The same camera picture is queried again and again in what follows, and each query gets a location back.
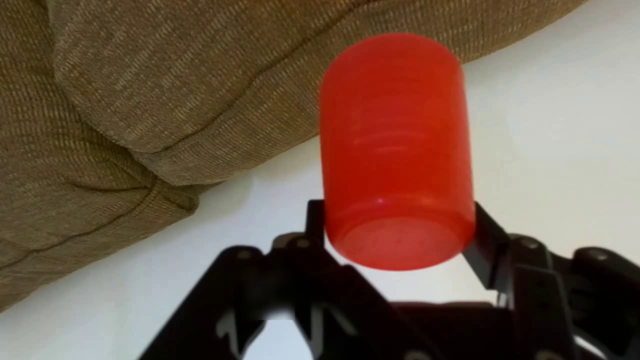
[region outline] couch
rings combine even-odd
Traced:
[[[418,32],[471,63],[583,3],[0,3],[0,311],[317,136],[347,46]]]

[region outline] background wall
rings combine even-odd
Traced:
[[[640,262],[640,3],[592,0],[467,67],[476,199],[555,253],[614,249]],[[269,250],[320,199],[318,141],[222,185],[196,217],[39,291],[0,315],[3,360],[136,359],[216,254]],[[492,300],[457,258],[365,274],[392,300]],[[310,359],[276,316],[250,360]]]

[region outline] brown fabric couch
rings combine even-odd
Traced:
[[[475,61],[583,0],[3,0],[0,311],[193,215],[317,134],[328,63],[380,32]]]

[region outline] red translucent object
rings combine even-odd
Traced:
[[[326,231],[356,265],[415,270],[475,235],[463,67],[443,44],[382,35],[354,44],[320,90]]]

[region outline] red plastic cup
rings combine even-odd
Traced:
[[[320,90],[326,231],[380,270],[440,265],[475,235],[463,67],[443,44],[382,35],[354,44]]]

